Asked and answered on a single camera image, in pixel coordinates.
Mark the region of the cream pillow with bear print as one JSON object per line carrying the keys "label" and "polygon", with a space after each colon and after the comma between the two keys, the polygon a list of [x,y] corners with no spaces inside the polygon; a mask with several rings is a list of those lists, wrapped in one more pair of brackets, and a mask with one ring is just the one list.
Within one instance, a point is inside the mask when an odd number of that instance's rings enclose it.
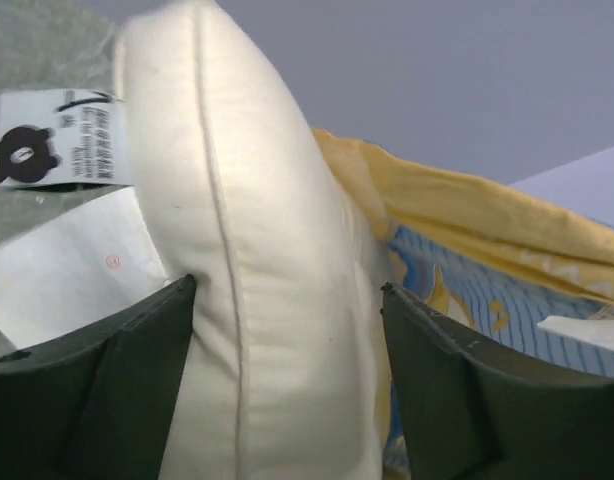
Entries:
{"label": "cream pillow with bear print", "polygon": [[388,261],[215,1],[0,1],[0,357],[190,276],[156,479],[379,479]]}

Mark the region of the yellow and blue pillowcase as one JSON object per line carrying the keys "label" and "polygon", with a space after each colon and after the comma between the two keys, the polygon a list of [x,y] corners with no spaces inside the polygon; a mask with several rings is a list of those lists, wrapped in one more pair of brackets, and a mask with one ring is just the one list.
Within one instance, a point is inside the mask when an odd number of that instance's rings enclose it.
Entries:
{"label": "yellow and blue pillowcase", "polygon": [[[505,347],[614,379],[614,228],[372,143],[315,137],[389,255],[388,283]],[[393,375],[391,395],[383,461],[415,479]]]}

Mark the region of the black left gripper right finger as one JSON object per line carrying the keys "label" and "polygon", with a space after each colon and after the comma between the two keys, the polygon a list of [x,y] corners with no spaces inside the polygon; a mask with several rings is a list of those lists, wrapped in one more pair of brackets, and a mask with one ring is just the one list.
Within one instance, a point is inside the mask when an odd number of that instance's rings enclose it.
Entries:
{"label": "black left gripper right finger", "polygon": [[522,354],[383,287],[415,479],[614,479],[614,379]]}

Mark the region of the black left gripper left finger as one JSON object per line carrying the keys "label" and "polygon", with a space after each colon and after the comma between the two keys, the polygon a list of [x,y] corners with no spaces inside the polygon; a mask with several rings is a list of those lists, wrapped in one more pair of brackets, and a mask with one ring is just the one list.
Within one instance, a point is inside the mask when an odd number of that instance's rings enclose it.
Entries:
{"label": "black left gripper left finger", "polygon": [[0,479],[159,476],[196,284],[0,357]]}

